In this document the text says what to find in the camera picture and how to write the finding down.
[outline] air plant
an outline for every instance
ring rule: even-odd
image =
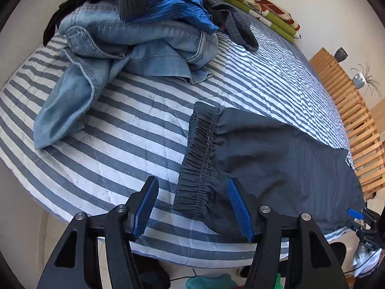
[[[363,74],[363,77],[365,78],[366,83],[368,84],[368,88],[367,88],[366,91],[365,91],[365,95],[366,95],[366,93],[368,92],[368,90],[370,89],[370,95],[373,95],[373,90],[375,90],[375,91],[377,91],[377,94],[379,95],[379,97],[382,98],[382,93],[381,93],[381,91],[380,91],[381,85],[380,85],[380,83],[379,83],[377,80],[375,80],[375,79],[372,78],[373,75],[369,75],[370,64],[368,64],[367,62],[365,62],[365,63],[366,63],[366,70],[365,70],[365,73],[364,73],[364,68],[363,68],[363,66],[362,66],[361,64],[359,64],[359,65],[361,66],[361,68],[362,68],[362,74]],[[352,70],[352,69],[354,69],[354,70],[356,70],[356,71],[358,71],[358,72],[361,72],[361,71],[359,71],[357,68],[351,68],[351,70]]]

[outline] mattress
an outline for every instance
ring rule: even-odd
[[[40,205],[65,222],[80,210],[106,213],[139,191],[149,175],[159,195],[135,253],[209,268],[251,263],[255,244],[229,243],[202,222],[173,210],[194,103],[234,107],[292,124],[331,147],[349,150],[336,107],[298,49],[253,23],[257,53],[217,33],[214,76],[188,85],[121,72],[84,117],[85,128],[42,150],[33,123],[69,61],[63,36],[39,47],[0,93],[0,157]],[[347,164],[352,166],[349,152]],[[344,229],[326,235],[333,240]],[[281,257],[287,256],[283,240]]]

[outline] plant pot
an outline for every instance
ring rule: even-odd
[[[344,49],[342,48],[339,48],[336,52],[336,54],[334,54],[334,58],[336,59],[336,61],[338,63],[342,62],[343,60],[345,60],[346,58],[348,57],[347,53],[345,52]]]
[[[366,79],[361,72],[358,72],[352,79],[357,89],[361,89],[366,84]]]

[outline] black cable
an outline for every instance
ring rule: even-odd
[[[170,279],[170,281],[180,280],[180,279],[184,279],[184,278],[194,278],[194,277],[196,277],[197,274],[195,272],[195,269],[192,269],[192,271],[194,272],[195,276],[184,276],[184,277],[180,277],[180,278]]]
[[[350,271],[348,271],[348,272],[345,272],[344,274],[347,274],[347,273],[351,273],[351,272],[354,272],[355,270],[357,270],[357,269],[359,269],[359,268],[361,268],[361,267],[363,267],[372,257],[373,257],[373,255],[375,255],[378,251],[379,251],[380,249],[378,249],[377,251],[375,251],[370,257],[369,257],[369,259],[367,259],[363,264],[361,264],[359,267],[357,267],[357,268],[355,268],[355,269],[352,269],[352,270],[350,270]]]

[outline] tile floor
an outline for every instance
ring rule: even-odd
[[[62,233],[64,232],[67,224],[61,222],[59,219],[53,215],[49,215],[47,222],[47,231],[45,233],[45,245],[44,245],[44,265],[47,263],[53,249],[56,246],[56,243],[60,239]],[[108,273],[107,258],[105,255],[105,243],[102,240],[98,241],[99,247],[99,265],[100,265],[100,274],[102,277],[103,289],[110,289],[110,277]],[[180,266],[169,262],[161,261],[161,265],[170,275],[171,279],[184,277],[184,276],[194,276],[193,269],[191,267]],[[236,275],[237,268],[232,269],[200,269],[194,268],[197,275],[203,275],[207,277],[218,277],[221,274],[228,273],[231,275],[231,278],[239,285],[243,285],[245,279],[240,278]],[[185,284],[188,278],[180,279],[171,282],[172,289],[184,289]]]

